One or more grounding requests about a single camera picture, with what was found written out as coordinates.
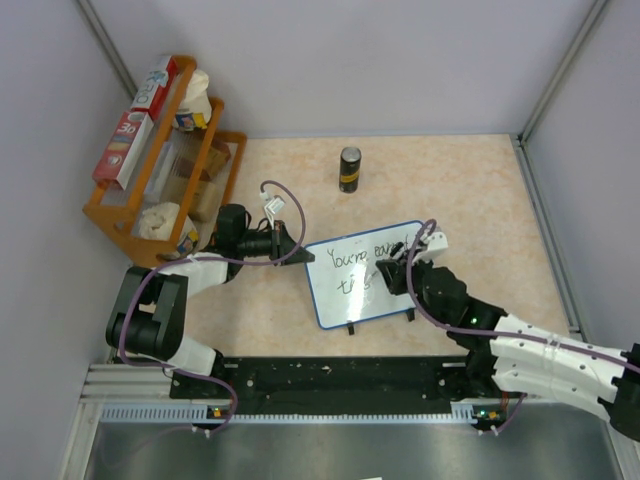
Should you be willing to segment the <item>blue framed whiteboard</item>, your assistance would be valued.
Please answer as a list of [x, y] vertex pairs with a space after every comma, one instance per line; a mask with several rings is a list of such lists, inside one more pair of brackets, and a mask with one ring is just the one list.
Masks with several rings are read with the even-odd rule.
[[380, 276], [368, 273], [394, 243], [410, 246], [420, 227], [412, 220], [305, 246], [315, 255], [305, 268], [320, 328], [350, 327], [413, 308], [408, 294], [391, 295]]

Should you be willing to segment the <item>black capped whiteboard marker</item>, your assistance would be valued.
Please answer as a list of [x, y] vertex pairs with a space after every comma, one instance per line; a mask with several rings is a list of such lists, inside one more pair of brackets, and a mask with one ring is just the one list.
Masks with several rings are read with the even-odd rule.
[[368, 273], [369, 278], [380, 276], [381, 278], [391, 278], [397, 270], [399, 261], [406, 252], [406, 244], [404, 242], [394, 243], [387, 254], [374, 262], [373, 267]]

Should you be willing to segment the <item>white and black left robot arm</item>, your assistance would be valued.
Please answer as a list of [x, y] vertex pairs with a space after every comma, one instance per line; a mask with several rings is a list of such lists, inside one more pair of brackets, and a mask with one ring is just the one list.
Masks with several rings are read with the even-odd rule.
[[227, 374], [215, 365], [219, 352], [185, 334], [189, 297], [232, 281], [253, 258], [265, 257], [279, 266], [315, 261], [282, 220], [265, 218], [256, 228], [250, 222], [244, 206], [224, 205], [203, 251], [162, 269], [129, 268], [106, 327], [107, 344], [191, 373], [192, 384], [205, 396], [220, 394]]

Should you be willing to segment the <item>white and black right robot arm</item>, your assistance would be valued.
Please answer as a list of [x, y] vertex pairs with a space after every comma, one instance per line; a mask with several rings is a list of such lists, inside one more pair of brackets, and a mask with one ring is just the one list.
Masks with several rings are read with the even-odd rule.
[[425, 253], [395, 247], [376, 268], [392, 295], [467, 350], [466, 380], [476, 394], [541, 397], [588, 412], [631, 440], [639, 438], [639, 349], [603, 347], [534, 326], [471, 296], [466, 284]]

